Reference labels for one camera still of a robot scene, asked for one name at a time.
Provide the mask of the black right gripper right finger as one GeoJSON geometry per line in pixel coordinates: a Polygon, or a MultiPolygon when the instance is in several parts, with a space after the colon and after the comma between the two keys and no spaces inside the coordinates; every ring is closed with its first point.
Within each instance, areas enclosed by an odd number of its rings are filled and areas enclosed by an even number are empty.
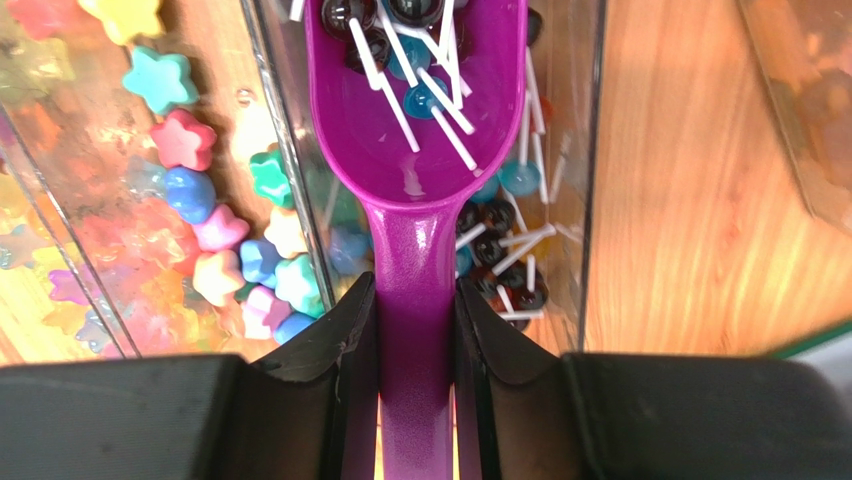
{"type": "Polygon", "coordinates": [[[760,357],[554,355],[469,280],[455,296],[464,479],[847,479],[851,411],[813,367],[760,357]]]}

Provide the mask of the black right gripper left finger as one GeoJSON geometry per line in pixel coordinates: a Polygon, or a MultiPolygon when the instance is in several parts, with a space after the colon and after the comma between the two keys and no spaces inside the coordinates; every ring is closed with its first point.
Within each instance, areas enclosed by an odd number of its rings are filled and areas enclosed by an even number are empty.
{"type": "Polygon", "coordinates": [[[256,361],[235,354],[1,371],[5,479],[369,479],[375,277],[256,361]]]}

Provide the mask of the purple plastic scoop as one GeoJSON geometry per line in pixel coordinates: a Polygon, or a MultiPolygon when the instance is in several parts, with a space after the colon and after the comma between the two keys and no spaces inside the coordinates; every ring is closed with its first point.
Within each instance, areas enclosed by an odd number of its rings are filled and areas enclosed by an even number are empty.
{"type": "Polygon", "coordinates": [[[304,14],[310,104],[319,146],[361,201],[374,241],[384,475],[453,475],[452,327],[456,219],[495,174],[522,124],[526,95],[524,1],[472,1],[463,10],[471,87],[462,113],[466,166],[434,120],[412,124],[412,151],[385,96],[343,62],[344,44],[304,14]]]}

